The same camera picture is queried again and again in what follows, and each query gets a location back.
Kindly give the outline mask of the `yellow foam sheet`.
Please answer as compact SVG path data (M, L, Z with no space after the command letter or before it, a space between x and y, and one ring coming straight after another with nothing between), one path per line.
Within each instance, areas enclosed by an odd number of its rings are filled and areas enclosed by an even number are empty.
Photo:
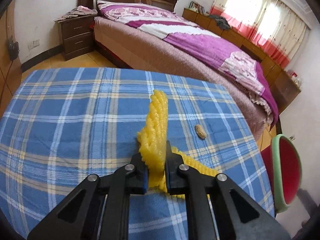
M149 171L149 188L167 192L165 185L165 160L167 151L168 98L161 90L150 96L149 112L145 126L137 133L139 153Z

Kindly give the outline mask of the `red bin green rim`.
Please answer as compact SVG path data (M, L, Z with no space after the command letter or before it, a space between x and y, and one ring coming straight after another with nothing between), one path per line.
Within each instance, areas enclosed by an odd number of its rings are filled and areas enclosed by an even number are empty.
M302 182L302 163L289 138L278 134L261 151L274 200L275 213L286 211L297 196Z

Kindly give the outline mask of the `blue plaid tablecloth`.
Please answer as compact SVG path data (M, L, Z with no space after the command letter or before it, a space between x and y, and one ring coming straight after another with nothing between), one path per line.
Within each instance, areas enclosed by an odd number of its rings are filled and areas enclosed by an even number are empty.
M47 69L26 78L1 118L1 210L17 233L27 237L89 174L130 161L154 90L168 97L171 145L227 174L274 214L255 138L222 86L130 69Z

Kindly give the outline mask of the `peanut shell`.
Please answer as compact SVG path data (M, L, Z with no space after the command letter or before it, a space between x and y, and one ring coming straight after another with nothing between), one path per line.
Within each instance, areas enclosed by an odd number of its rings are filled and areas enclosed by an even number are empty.
M202 140L206 139L207 134L204 131L204 128L200 124L195 125L195 132L200 139Z

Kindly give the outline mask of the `long wooden cabinet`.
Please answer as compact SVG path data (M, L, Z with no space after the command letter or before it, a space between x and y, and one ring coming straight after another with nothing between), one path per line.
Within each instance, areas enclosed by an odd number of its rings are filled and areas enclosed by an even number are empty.
M221 36L257 60L262 67L263 75L277 103L279 113L282 113L301 92L300 88L280 65L276 64L262 49L232 28L227 30L223 23L217 23L215 19L194 12L188 8L184 9L182 17Z

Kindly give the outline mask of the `items on cabinet end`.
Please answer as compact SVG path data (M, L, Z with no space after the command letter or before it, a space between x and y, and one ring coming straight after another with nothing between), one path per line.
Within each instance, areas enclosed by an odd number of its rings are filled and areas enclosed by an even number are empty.
M298 76L298 74L292 69L289 69L287 71L287 74L290 76L291 80L300 88L303 80Z

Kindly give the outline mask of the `wooden bed with headboard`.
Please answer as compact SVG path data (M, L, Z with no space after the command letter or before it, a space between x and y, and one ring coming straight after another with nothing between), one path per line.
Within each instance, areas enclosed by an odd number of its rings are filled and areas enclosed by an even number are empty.
M174 12L177 0L78 0L97 10L94 38L105 53L137 70L222 85L253 135L278 121L260 62L236 45Z

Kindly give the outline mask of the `dark wooden nightstand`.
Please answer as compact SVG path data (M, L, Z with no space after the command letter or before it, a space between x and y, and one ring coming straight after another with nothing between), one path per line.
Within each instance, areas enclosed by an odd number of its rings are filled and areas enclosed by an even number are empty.
M66 61L94 50L95 15L79 16L59 21L60 41Z

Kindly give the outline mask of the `purple floral quilt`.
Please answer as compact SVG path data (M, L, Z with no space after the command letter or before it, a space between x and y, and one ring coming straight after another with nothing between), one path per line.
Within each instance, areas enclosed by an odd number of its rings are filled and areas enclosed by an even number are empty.
M260 63L220 36L165 9L143 3L97 1L109 20L150 34L231 78L264 107L269 124L278 121L278 107Z

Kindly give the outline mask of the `white pink curtains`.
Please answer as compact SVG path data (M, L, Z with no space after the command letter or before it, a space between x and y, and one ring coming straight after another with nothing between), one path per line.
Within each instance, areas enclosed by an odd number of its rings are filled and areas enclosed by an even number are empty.
M215 0L210 14L224 17L281 68L296 54L308 27L281 0Z

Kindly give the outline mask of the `dark clothes pile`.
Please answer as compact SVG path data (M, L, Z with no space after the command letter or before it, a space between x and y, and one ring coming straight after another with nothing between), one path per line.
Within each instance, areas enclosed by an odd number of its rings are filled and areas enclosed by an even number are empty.
M213 28L220 28L221 30L229 30L232 27L229 25L228 21L219 15L209 15L210 24L208 25L208 29L213 30Z

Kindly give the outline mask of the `clothes on nightstand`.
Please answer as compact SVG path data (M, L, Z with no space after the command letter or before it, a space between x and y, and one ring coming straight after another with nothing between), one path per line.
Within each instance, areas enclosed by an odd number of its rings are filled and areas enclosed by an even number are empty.
M74 8L73 10L67 12L60 18L56 19L55 22L64 21L69 18L76 18L81 16L89 16L89 15L97 15L98 12L96 9L89 9L88 7L84 6L78 6L77 8Z

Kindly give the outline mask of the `books on cabinet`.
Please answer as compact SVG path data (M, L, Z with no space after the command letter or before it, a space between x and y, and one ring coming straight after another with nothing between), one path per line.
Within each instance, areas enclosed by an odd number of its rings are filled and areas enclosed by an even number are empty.
M201 15L204 15L204 13L206 12L204 7L195 1L190 2L188 9L190 9L196 13L199 13Z

